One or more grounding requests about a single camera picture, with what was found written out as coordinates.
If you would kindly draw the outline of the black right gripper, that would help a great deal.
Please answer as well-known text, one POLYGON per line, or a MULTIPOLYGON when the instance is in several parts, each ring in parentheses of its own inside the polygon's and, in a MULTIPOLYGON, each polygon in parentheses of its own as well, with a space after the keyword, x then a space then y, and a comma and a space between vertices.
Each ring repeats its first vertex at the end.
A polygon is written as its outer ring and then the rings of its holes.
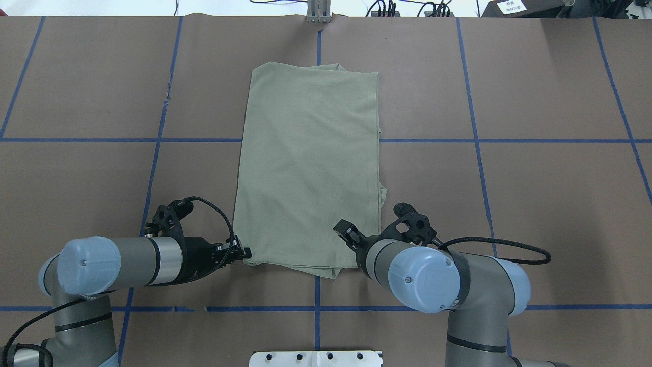
POLYGON ((380 240, 398 240, 415 246, 439 245, 436 230, 432 227, 428 216, 419 213, 408 203, 394 205, 393 212, 397 219, 377 235, 363 235, 351 222, 340 219, 333 227, 337 236, 344 240, 349 249, 356 252, 359 269, 367 277, 372 277, 372 266, 367 265, 372 246, 380 240))

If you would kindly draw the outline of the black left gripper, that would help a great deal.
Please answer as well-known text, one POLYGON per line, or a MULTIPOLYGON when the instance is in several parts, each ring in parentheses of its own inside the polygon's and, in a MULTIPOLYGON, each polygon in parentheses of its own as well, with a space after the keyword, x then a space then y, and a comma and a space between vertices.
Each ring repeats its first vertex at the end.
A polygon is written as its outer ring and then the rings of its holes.
POLYGON ((179 274, 163 285, 182 285, 197 281, 235 261, 252 258, 250 248, 233 235, 226 243, 209 243, 202 237, 189 237, 182 230, 181 219, 194 209, 193 200, 174 200, 159 206, 151 221, 145 223, 144 235, 174 239, 181 250, 179 274))

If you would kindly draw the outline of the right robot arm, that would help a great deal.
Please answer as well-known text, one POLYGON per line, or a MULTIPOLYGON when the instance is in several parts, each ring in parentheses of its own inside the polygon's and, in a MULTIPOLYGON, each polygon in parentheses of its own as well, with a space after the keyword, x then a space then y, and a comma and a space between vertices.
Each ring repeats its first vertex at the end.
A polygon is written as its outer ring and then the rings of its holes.
POLYGON ((559 366, 507 352, 508 319, 528 306, 531 283, 522 265, 551 261, 545 249, 504 239, 461 237, 442 242, 429 218, 408 203, 393 208, 397 219, 377 235, 364 235, 341 219, 334 232, 356 254, 357 267, 390 290, 404 306, 449 312, 446 366, 559 366), (454 244, 502 244, 542 255, 540 260, 461 253, 454 244))

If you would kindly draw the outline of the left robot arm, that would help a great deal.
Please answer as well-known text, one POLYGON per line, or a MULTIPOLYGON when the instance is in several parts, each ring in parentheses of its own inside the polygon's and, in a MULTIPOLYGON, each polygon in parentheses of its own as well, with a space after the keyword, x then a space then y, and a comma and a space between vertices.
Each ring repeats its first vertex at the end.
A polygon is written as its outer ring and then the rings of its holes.
POLYGON ((187 197, 159 206, 144 235, 108 239, 96 235, 70 240, 39 271, 39 287, 52 309, 25 324, 2 349, 2 366, 118 366, 110 294, 145 286, 198 281, 235 261, 249 259, 230 220, 227 239, 210 243, 190 237, 181 220, 205 198, 187 197))

